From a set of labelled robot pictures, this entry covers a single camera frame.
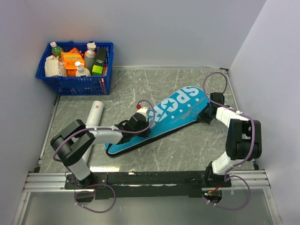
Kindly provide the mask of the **blue racket cover bag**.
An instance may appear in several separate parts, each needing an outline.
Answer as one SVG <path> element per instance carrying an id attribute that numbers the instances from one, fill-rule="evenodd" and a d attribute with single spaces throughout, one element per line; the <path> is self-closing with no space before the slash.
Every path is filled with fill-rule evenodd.
<path id="1" fill-rule="evenodd" d="M 204 91 L 195 86 L 183 87 L 150 110 L 149 122 L 154 120 L 148 137 L 133 137 L 124 144 L 105 144 L 108 156 L 115 157 L 164 138 L 197 122 L 198 114 L 208 104 Z"/>

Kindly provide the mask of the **white shuttlecock tube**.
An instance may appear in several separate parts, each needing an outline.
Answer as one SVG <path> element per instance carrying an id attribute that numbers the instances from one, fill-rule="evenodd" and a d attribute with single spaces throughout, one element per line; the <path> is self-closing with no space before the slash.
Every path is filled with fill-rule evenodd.
<path id="1" fill-rule="evenodd" d="M 103 112 L 103 108 L 104 108 L 104 104 L 102 102 L 100 102 L 100 101 L 93 102 L 91 109 L 90 109 L 90 113 L 89 113 L 87 121 L 86 121 L 86 125 L 88 127 L 97 127 L 99 125 L 101 115 Z M 92 145 L 87 149 L 87 151 L 84 153 L 84 155 L 82 157 L 82 159 L 85 161 L 85 163 L 88 162 L 91 149 L 92 149 Z"/>

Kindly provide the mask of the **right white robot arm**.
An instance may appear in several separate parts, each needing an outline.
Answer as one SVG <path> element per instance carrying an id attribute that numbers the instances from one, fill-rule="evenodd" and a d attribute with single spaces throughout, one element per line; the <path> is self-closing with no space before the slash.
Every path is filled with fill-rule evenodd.
<path id="1" fill-rule="evenodd" d="M 204 180 L 210 187 L 226 180 L 227 174 L 235 167 L 259 158 L 262 154 L 260 121 L 253 120 L 224 103 L 223 93 L 213 92 L 209 103 L 197 116 L 198 122 L 210 124 L 216 119 L 228 128 L 224 153 L 206 167 Z"/>

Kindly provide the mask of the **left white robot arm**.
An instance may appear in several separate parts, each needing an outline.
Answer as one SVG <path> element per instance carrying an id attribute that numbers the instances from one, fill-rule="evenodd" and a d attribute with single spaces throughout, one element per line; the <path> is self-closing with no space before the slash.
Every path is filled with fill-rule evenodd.
<path id="1" fill-rule="evenodd" d="M 76 186 L 88 188 L 93 182 L 92 172 L 83 159 L 88 148 L 95 144 L 124 144 L 135 136 L 148 136 L 152 123 L 147 114 L 139 112 L 110 127 L 88 127 L 82 120 L 75 120 L 50 141 L 53 160 L 61 162 L 74 175 Z"/>

